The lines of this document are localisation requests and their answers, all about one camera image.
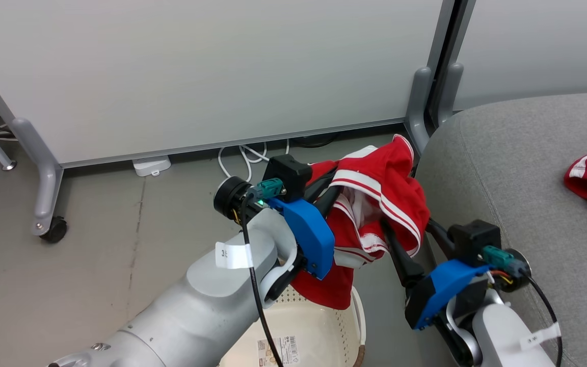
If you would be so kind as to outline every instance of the white label tag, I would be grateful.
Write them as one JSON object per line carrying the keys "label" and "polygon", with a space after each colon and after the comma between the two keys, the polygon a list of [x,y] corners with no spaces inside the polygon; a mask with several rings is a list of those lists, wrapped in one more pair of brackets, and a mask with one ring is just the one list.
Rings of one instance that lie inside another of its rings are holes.
{"label": "white label tag", "polygon": [[527,349],[531,349],[535,346],[538,346],[545,340],[554,339],[555,337],[559,336],[561,336],[561,328],[559,327],[558,323],[554,323],[552,326],[548,328],[538,330],[537,332],[534,332],[533,334],[525,336],[522,339],[520,339],[520,349],[526,351]]}
{"label": "white label tag", "polygon": [[[275,344],[275,348],[278,348],[283,365],[300,363],[296,336],[275,337],[273,343]],[[275,357],[273,357],[273,352],[266,339],[257,341],[257,355],[259,367],[273,367],[274,365],[278,365],[275,363]]]}
{"label": "white label tag", "polygon": [[217,242],[215,246],[215,260],[217,268],[247,269],[253,266],[251,244],[226,245]]}

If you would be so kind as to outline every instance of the gray sofa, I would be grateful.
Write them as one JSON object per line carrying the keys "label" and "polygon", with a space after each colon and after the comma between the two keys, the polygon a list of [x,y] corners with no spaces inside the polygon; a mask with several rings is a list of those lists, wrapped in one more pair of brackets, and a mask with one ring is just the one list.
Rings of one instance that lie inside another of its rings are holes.
{"label": "gray sofa", "polygon": [[[563,184],[586,154],[587,94],[528,98],[452,116],[431,137],[416,175],[444,227],[495,223],[503,247],[528,258],[561,324],[562,365],[587,366],[587,201]],[[530,330],[551,325],[530,287],[506,299]],[[555,358],[554,341],[543,348]]]}

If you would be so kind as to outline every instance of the gray floor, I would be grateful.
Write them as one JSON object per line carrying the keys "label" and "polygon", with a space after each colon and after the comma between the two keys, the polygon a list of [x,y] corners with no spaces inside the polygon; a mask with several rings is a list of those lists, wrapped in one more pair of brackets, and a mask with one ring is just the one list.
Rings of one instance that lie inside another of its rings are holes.
{"label": "gray floor", "polygon": [[[335,160],[390,140],[387,133],[291,153],[302,162]],[[68,172],[57,213],[70,229],[48,246],[30,235],[35,166],[16,143],[2,146],[19,165],[0,170],[0,366],[47,365],[102,341],[217,240],[237,233],[212,208],[224,175],[215,156],[203,153],[176,158],[158,177],[138,177],[130,164]],[[246,176],[240,156],[225,161],[230,172]],[[261,177],[265,163],[253,167]],[[406,324],[389,258],[358,270],[355,286],[366,312],[365,366],[428,365],[424,357],[445,352],[427,341],[433,331],[419,337]]]}

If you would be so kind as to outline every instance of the laundry basket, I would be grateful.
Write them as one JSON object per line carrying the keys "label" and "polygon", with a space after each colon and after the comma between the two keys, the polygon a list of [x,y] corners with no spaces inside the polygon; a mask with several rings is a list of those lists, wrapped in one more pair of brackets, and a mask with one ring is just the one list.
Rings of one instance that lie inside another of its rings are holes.
{"label": "laundry basket", "polygon": [[[350,307],[339,311],[310,302],[288,286],[264,314],[285,366],[361,365],[365,353],[366,321],[354,287]],[[219,367],[274,365],[261,323],[257,321],[226,353]]]}

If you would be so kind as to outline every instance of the yellow wire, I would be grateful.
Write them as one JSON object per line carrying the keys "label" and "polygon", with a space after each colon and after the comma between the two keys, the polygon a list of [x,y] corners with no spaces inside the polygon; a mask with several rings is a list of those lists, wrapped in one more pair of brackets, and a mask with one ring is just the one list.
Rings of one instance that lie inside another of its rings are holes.
{"label": "yellow wire", "polygon": [[235,209],[233,209],[232,213],[235,214],[235,223],[237,223],[238,225],[242,225],[242,223],[239,220],[239,216],[237,215],[237,211],[235,211]]}
{"label": "yellow wire", "polygon": [[507,277],[505,277],[505,276],[499,276],[499,277],[501,277],[502,279],[504,279],[504,281],[507,282],[508,284],[513,284],[513,281],[510,280],[510,279],[508,279]]}

